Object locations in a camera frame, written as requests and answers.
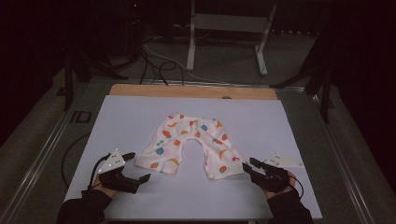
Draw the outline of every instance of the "garment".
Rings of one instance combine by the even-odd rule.
[[[82,198],[71,199],[62,204],[57,224],[94,224],[105,220],[104,210],[112,199],[101,190],[82,191]]]
[[[274,218],[269,224],[312,224],[308,209],[300,202],[298,193],[290,191],[267,200]],[[111,199],[100,190],[83,191],[82,198],[65,202],[57,224],[94,224],[104,220],[103,211]]]
[[[201,143],[209,179],[244,173],[242,156],[233,148],[220,121],[174,114],[157,129],[152,143],[142,150],[135,165],[174,175],[182,162],[181,150],[188,139]]]
[[[300,202],[296,189],[267,200],[274,218],[268,224],[313,224],[311,213]]]

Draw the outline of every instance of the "white fabric with colorful print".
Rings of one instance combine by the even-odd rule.
[[[181,150],[188,139],[201,144],[209,179],[244,173],[244,159],[233,148],[220,121],[181,114],[169,116],[161,124],[153,142],[137,156],[135,165],[174,175],[182,162]]]

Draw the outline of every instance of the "hand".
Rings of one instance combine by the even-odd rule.
[[[98,189],[98,190],[102,191],[110,198],[114,198],[114,196],[116,196],[116,194],[118,193],[118,191],[116,191],[116,190],[107,189],[107,188],[103,187],[103,185],[100,183],[99,175],[96,176],[95,182],[93,182],[93,186],[94,186],[93,189]]]
[[[291,172],[289,172],[289,171],[288,171],[288,175],[292,176],[292,177],[289,177],[289,183],[292,186],[294,186],[294,184],[296,183],[296,180],[295,180],[296,176],[294,174],[292,174]],[[289,192],[289,191],[292,190],[292,188],[290,186],[287,186],[284,190],[282,190],[282,191],[280,191],[278,193],[273,193],[273,192],[270,192],[270,191],[268,191],[266,189],[263,189],[263,188],[261,188],[261,189],[262,189],[262,192],[265,194],[265,197],[267,198],[267,200],[275,197],[276,195],[279,195],[279,194],[282,194],[282,193],[286,193],[286,192]]]

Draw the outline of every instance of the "floor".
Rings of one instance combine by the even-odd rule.
[[[162,70],[163,78],[170,84],[244,88],[267,88],[296,75],[315,42],[315,38],[308,35],[271,34],[264,49],[269,74],[262,77],[254,53],[254,45],[259,41],[257,36],[239,38],[235,34],[224,34],[215,38],[208,34],[206,38],[197,38],[199,46],[192,72],[179,66],[185,66],[187,61],[189,39],[186,36],[166,39],[150,34],[147,39],[151,37],[143,50],[150,55],[152,64],[161,66],[168,62],[160,56],[176,61],[163,66],[168,69]],[[113,63],[121,61],[121,58],[112,60]],[[128,80],[95,74],[90,83],[76,82],[75,101],[69,112],[63,112],[64,98],[56,95],[64,86],[63,71],[54,78],[52,89],[0,150],[0,211],[5,211],[0,217],[1,223],[55,222],[67,192],[61,175],[63,157],[65,181],[70,182],[111,86],[121,82],[138,83],[144,69],[145,61],[140,58],[119,71]],[[162,85],[163,80],[152,71],[148,66],[143,83]],[[298,81],[276,94],[285,107],[317,195],[323,219],[315,223],[396,223],[395,195],[336,87],[332,86],[330,124],[326,124],[318,115],[317,98],[302,92],[306,81]],[[92,117],[88,122],[76,122],[72,119],[75,111],[89,112]]]

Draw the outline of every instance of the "white stand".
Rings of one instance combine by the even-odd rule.
[[[262,50],[264,49],[265,42],[269,35],[275,11],[276,4],[273,4],[270,14],[267,18],[200,14],[195,13],[195,0],[191,0],[190,46],[187,58],[187,69],[189,71],[192,71],[194,69],[195,29],[252,32],[262,33],[262,42],[260,43],[260,45],[256,46],[255,50],[260,74],[262,76],[267,76],[268,72],[265,66],[264,57],[262,55]]]

